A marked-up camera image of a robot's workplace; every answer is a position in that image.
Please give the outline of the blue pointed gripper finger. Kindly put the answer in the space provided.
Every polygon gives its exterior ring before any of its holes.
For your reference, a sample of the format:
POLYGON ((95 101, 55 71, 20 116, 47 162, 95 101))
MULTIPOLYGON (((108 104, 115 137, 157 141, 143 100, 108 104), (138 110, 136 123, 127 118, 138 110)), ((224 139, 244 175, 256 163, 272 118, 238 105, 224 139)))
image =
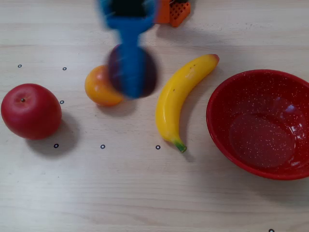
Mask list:
POLYGON ((121 43, 118 47, 119 78, 121 92, 131 98, 141 96, 143 70, 143 52, 139 46, 140 29, 118 29, 121 43))

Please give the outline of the blue gripper body with motor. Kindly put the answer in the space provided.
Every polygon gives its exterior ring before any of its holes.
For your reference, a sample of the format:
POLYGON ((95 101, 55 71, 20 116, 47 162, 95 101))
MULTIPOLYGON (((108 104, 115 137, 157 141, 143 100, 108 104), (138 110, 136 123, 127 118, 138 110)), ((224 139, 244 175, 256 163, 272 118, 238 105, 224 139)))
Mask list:
POLYGON ((107 26, 111 29, 150 29, 157 16, 156 0, 99 0, 98 7, 107 26))

